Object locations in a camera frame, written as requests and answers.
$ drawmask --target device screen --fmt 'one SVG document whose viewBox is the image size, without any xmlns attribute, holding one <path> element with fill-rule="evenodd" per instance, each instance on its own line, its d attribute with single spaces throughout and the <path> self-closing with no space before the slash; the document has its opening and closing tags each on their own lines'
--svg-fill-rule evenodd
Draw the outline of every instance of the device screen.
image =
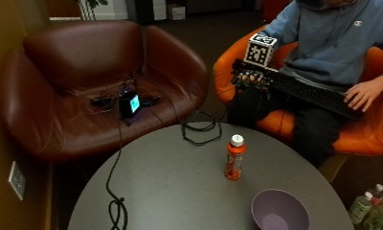
<svg viewBox="0 0 383 230">
<path fill-rule="evenodd" d="M 139 95 L 136 95 L 136 96 L 134 97 L 134 99 L 131 100 L 131 110 L 132 110 L 134 113 L 135 113 L 135 112 L 138 111 L 138 109 L 140 108 L 140 105 L 142 105 L 142 103 L 140 103 L 140 97 L 139 97 Z"/>
</svg>

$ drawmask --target orange bottle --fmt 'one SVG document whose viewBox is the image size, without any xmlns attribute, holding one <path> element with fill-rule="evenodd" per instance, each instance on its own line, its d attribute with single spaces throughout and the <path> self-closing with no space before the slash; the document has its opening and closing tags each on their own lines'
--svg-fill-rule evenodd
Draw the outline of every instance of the orange bottle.
<svg viewBox="0 0 383 230">
<path fill-rule="evenodd" d="M 241 163 L 243 156 L 247 151 L 247 145 L 244 143 L 244 138 L 241 135 L 235 135 L 232 141 L 228 145 L 228 164 L 225 175 L 232 180 L 239 180 L 241 178 Z"/>
</svg>

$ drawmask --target jeans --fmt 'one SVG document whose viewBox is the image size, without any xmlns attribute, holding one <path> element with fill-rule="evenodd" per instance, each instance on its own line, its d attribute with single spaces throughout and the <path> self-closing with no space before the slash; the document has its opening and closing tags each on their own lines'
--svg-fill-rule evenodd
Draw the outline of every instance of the jeans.
<svg viewBox="0 0 383 230">
<path fill-rule="evenodd" d="M 293 149 L 320 168 L 336 154 L 334 142 L 347 119 L 278 90 L 249 86 L 228 103 L 228 123 L 255 128 L 256 122 L 277 109 L 294 113 Z"/>
</svg>

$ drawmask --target gray table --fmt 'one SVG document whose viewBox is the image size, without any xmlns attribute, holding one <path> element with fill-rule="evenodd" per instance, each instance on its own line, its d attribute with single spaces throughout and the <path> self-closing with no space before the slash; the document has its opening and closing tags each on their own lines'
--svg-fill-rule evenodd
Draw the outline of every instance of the gray table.
<svg viewBox="0 0 383 230">
<path fill-rule="evenodd" d="M 223 138 L 204 146 L 184 141 L 180 126 L 171 126 L 123 148 L 111 187 L 126 197 L 128 229 L 259 229 L 252 199 L 270 188 L 289 191 L 302 201 L 310 213 L 310 229 L 354 229 L 332 184 L 308 161 L 261 132 L 227 124 L 223 127 Z M 216 128 L 188 131 L 188 135 L 205 141 L 217 132 Z M 235 134 L 244 136 L 248 145 L 240 181 L 224 176 L 227 145 Z M 83 190 L 70 230 L 112 229 L 112 197 L 106 184 L 115 159 L 116 155 Z"/>
</svg>

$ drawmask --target bottle cap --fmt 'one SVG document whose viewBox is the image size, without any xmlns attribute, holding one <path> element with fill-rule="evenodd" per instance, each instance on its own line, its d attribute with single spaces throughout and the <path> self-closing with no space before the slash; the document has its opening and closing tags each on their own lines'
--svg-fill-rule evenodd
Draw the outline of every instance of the bottle cap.
<svg viewBox="0 0 383 230">
<path fill-rule="evenodd" d="M 383 191 L 383 185 L 377 184 L 375 185 L 375 189 L 377 189 L 377 191 L 382 192 Z"/>
<path fill-rule="evenodd" d="M 373 194 L 370 192 L 366 192 L 366 199 L 371 200 L 373 199 Z"/>
<path fill-rule="evenodd" d="M 232 145 L 236 147 L 240 147 L 240 146 L 243 146 L 243 144 L 244 144 L 244 137 L 241 135 L 236 134 L 232 137 Z"/>
</svg>

